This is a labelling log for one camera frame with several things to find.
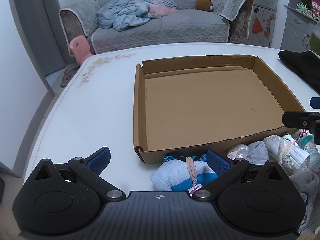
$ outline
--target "blue blanket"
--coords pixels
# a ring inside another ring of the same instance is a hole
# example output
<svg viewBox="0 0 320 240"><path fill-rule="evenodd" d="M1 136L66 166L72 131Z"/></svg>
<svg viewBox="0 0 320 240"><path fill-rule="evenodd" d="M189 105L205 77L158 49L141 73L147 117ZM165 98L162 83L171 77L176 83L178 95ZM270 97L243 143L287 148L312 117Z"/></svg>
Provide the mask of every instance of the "blue blanket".
<svg viewBox="0 0 320 240"><path fill-rule="evenodd" d="M167 7L177 7L173 0L160 0ZM97 12L99 27L113 27L121 32L129 26L143 25L158 15L149 13L149 7L155 0L111 0Z"/></svg>

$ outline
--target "sofa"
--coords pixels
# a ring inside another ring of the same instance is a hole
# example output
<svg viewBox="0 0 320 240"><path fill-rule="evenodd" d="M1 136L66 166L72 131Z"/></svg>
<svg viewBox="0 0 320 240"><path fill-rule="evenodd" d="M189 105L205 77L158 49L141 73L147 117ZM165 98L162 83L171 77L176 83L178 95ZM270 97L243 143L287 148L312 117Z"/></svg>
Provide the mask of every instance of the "sofa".
<svg viewBox="0 0 320 240"><path fill-rule="evenodd" d="M197 0L174 0L178 11L117 32L102 29L97 11L111 0L84 0L59 11L67 44L84 35L92 54L181 42L242 44L248 37L254 0L211 0L213 12L196 9Z"/></svg>

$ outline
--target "floral pattern on table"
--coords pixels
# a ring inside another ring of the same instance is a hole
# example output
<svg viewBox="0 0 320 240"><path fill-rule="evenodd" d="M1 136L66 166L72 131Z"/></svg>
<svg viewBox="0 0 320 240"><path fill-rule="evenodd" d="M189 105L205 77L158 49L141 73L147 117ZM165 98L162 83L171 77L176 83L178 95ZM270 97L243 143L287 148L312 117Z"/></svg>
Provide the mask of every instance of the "floral pattern on table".
<svg viewBox="0 0 320 240"><path fill-rule="evenodd" d="M127 55L118 54L118 55L116 55L114 57L99 58L98 60L96 60L95 62L93 62L91 65L88 66L87 72L82 74L82 81L80 82L79 87L81 87L84 83L88 83L89 82L90 76L93 75L93 70L96 67L100 67L103 64L108 64L109 62L111 62L113 60L120 60L120 59L123 59L123 58L130 58L133 55L136 55L136 53L127 54Z"/></svg>

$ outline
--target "open cardboard tray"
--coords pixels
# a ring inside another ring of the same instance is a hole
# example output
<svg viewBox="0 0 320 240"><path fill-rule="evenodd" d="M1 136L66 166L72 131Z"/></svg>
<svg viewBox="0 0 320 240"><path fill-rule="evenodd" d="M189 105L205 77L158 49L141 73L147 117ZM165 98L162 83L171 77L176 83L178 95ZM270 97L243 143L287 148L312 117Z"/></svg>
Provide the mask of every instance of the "open cardboard tray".
<svg viewBox="0 0 320 240"><path fill-rule="evenodd" d="M226 152L239 143L292 133L285 111L305 111L259 57L174 57L137 65L133 143L143 163L166 154Z"/></svg>

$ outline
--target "braided string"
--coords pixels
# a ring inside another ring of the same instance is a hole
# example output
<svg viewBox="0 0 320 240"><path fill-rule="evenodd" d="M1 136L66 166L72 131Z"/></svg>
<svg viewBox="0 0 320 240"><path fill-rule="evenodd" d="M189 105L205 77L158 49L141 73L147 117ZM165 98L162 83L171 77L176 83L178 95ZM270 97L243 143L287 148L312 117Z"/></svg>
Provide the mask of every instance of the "braided string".
<svg viewBox="0 0 320 240"><path fill-rule="evenodd" d="M279 165L282 165L282 161L289 154L290 149L291 149L290 142L285 142L284 140L280 142L279 161L278 161Z"/></svg>
<svg viewBox="0 0 320 240"><path fill-rule="evenodd" d="M187 170L189 172L190 178L192 180L192 186L197 184L197 174L196 174L196 167L191 157L186 158L186 165Z"/></svg>

